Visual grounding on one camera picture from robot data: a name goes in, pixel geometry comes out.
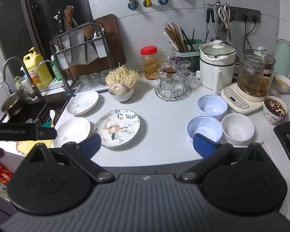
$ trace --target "floral plate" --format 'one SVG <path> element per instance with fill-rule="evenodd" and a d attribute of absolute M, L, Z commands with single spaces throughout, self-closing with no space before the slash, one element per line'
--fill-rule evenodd
<path fill-rule="evenodd" d="M 98 99 L 99 94 L 94 90 L 78 93 L 70 100 L 67 106 L 67 112 L 73 115 L 85 114 L 94 108 Z"/>
<path fill-rule="evenodd" d="M 57 137 L 53 141 L 53 145 L 55 148 L 60 148 L 68 142 L 80 143 L 88 137 L 89 133 L 90 122 L 86 118 L 72 118 L 57 129 Z"/>
<path fill-rule="evenodd" d="M 130 110 L 111 111 L 101 117 L 94 133 L 101 136 L 101 145 L 108 148 L 118 148 L 129 143 L 138 133 L 141 121 L 139 116 Z"/>

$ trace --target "white spoon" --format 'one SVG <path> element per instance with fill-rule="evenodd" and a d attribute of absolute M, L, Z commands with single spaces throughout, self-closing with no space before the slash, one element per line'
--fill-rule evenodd
<path fill-rule="evenodd" d="M 50 118 L 52 119 L 52 122 L 50 124 L 50 127 L 54 127 L 54 118 L 55 118 L 56 113 L 55 113 L 54 110 L 50 110 L 49 111 L 49 115 L 50 115 Z"/>

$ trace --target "metal screw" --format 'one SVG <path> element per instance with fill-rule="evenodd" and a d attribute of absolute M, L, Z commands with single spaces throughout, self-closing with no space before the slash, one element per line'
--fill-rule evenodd
<path fill-rule="evenodd" d="M 193 172 L 185 172 L 185 173 L 182 173 L 181 177 L 187 181 L 187 180 L 193 180 L 196 178 L 196 174 L 193 173 Z"/>
<path fill-rule="evenodd" d="M 97 177 L 101 181 L 106 181 L 106 180 L 111 179 L 113 175 L 109 172 L 102 172 L 102 173 L 98 173 Z"/>

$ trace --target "red lid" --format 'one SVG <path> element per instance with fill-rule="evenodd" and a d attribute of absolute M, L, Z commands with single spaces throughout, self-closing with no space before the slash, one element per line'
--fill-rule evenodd
<path fill-rule="evenodd" d="M 152 55 L 158 52 L 158 48 L 156 46 L 146 46 L 141 49 L 141 55 Z"/>

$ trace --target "black plug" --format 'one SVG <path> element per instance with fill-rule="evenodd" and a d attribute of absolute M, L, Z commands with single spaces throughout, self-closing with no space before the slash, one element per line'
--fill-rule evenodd
<path fill-rule="evenodd" d="M 243 18 L 244 21 L 248 20 L 248 16 L 246 14 L 243 14 L 242 18 Z"/>

